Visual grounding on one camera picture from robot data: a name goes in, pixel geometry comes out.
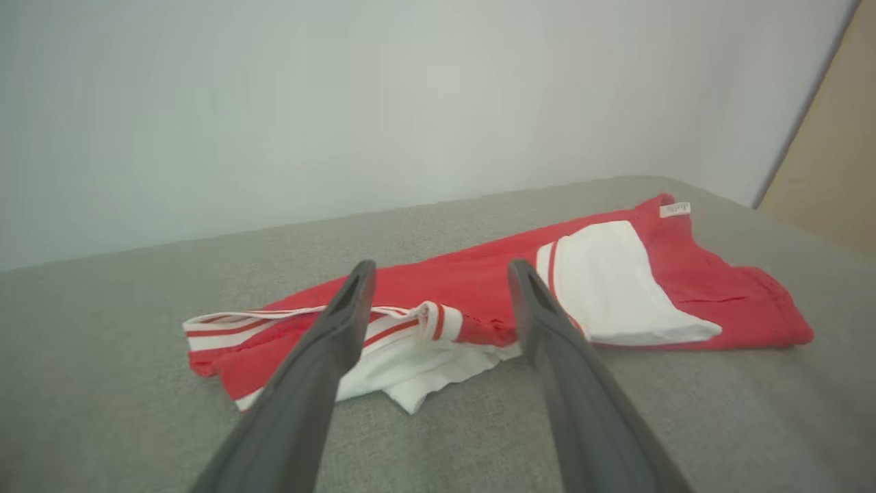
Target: clothing label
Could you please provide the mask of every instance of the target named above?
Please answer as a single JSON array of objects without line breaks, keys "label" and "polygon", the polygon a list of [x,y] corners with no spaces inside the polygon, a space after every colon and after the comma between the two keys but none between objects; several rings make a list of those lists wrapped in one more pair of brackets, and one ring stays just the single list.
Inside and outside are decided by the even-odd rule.
[{"label": "clothing label", "polygon": [[675,204],[662,205],[660,207],[660,217],[670,218],[672,216],[681,216],[690,214],[690,202],[676,202]]}]

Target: white wall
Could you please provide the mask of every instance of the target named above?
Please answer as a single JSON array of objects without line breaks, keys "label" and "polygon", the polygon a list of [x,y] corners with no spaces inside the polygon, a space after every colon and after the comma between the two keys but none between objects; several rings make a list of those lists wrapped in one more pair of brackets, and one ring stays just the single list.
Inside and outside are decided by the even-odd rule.
[{"label": "white wall", "polygon": [[9,0],[0,269],[610,175],[750,204],[851,0]]}]

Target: red stripe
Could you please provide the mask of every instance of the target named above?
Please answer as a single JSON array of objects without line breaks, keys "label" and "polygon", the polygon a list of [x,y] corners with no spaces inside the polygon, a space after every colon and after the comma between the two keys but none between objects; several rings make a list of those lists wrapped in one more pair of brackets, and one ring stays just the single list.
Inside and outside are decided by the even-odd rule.
[{"label": "red stripe", "polygon": [[216,329],[214,331],[191,331],[186,332],[187,337],[210,337],[214,335],[231,335],[237,334],[240,332],[246,332],[250,329],[254,329],[260,325],[267,324],[268,322],[272,322],[272,320],[256,320],[251,324],[244,325],[242,327],[238,327],[237,329]]},{"label": "red stripe", "polygon": [[371,344],[374,344],[375,342],[381,340],[382,338],[393,335],[394,333],[396,333],[398,331],[403,331],[405,329],[409,329],[411,327],[417,326],[419,323],[420,323],[420,321],[417,318],[415,318],[414,320],[407,321],[404,324],[398,324],[394,327],[388,328],[385,331],[383,331],[379,334],[373,335],[373,336],[369,337],[368,339],[366,339],[364,347],[368,347]]},{"label": "red stripe", "polygon": [[550,244],[550,260],[547,261],[547,288],[550,289],[550,294],[556,297],[556,291],[554,290],[554,260],[556,259],[556,244],[559,241],[555,241]]},{"label": "red stripe", "polygon": [[195,323],[196,324],[212,324],[212,323],[218,322],[219,320],[222,320],[223,318],[226,318],[226,317],[228,317],[228,315],[220,315],[218,317],[208,318],[206,320],[202,320],[200,322],[195,322]]},{"label": "red stripe", "polygon": [[438,304],[438,322],[435,324],[435,335],[432,340],[438,340],[441,337],[441,332],[444,331],[444,305]]}]

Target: striped trim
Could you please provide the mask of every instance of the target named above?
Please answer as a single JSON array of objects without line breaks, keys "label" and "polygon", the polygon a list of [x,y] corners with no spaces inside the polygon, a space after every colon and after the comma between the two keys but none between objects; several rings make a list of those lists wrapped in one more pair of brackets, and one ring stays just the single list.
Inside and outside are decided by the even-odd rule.
[{"label": "striped trim", "polygon": [[[211,349],[233,349],[248,338],[283,320],[321,311],[324,308],[212,313],[192,318],[184,324],[184,327],[193,353]],[[389,351],[389,354],[406,352],[412,344],[412,340],[409,339],[411,337],[436,341],[445,339],[442,344],[447,344],[459,336],[463,319],[459,310],[432,302],[424,302],[411,310],[395,306],[378,306],[371,311],[384,315],[371,321],[365,333],[362,360],[367,359],[371,363],[382,361],[388,355],[386,351]],[[359,365],[348,375],[354,375],[357,368]],[[232,398],[235,398],[235,404],[241,411],[246,411],[256,402],[263,388],[259,387],[246,395],[232,396]]]}]

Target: white fabric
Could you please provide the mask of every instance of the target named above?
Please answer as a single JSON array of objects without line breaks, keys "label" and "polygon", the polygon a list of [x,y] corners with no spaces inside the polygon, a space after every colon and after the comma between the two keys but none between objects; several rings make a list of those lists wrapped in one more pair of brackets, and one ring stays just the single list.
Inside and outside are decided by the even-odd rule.
[{"label": "white fabric", "polygon": [[721,333],[719,325],[672,305],[629,221],[590,225],[561,238],[550,268],[557,300],[594,342],[653,346]]}]

